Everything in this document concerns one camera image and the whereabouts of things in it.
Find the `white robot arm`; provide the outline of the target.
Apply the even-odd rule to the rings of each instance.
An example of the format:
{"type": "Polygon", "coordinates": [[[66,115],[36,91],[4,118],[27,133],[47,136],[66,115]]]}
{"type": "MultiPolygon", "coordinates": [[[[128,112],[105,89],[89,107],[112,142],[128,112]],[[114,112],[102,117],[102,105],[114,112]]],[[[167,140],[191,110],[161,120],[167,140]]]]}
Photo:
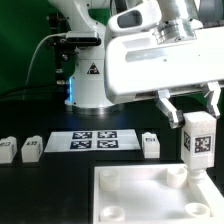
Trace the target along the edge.
{"type": "Polygon", "coordinates": [[[224,89],[224,21],[203,23],[201,0],[49,0],[65,17],[76,50],[67,105],[104,113],[153,99],[171,127],[185,123],[170,97],[201,92],[219,117],[224,89]]]}

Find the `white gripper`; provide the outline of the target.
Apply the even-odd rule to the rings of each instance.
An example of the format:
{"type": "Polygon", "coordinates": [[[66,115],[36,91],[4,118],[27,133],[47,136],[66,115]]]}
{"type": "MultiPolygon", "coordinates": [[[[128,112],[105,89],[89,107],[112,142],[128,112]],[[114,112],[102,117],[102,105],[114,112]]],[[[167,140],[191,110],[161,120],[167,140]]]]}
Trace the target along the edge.
{"type": "Polygon", "coordinates": [[[218,119],[224,27],[200,29],[194,40],[166,44],[148,32],[117,37],[107,46],[104,81],[107,98],[116,104],[150,99],[157,91],[156,106],[172,129],[183,127],[185,119],[169,101],[168,90],[179,95],[202,85],[208,113],[218,119]]]}

